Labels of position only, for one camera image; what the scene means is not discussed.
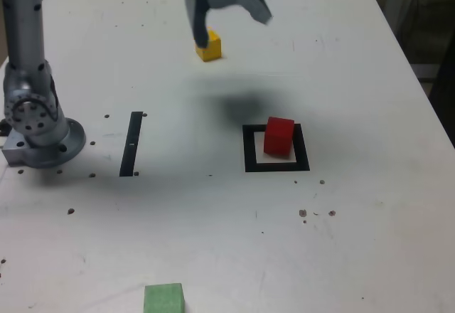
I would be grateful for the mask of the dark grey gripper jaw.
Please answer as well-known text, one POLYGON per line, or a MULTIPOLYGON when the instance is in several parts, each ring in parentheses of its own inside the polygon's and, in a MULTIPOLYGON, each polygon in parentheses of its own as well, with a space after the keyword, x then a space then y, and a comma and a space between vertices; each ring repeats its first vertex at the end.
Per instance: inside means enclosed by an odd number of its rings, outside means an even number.
POLYGON ((206 28, 206 15, 210 10, 208 0, 185 0, 185 5, 196 45, 199 48, 207 48, 209 35, 206 28))

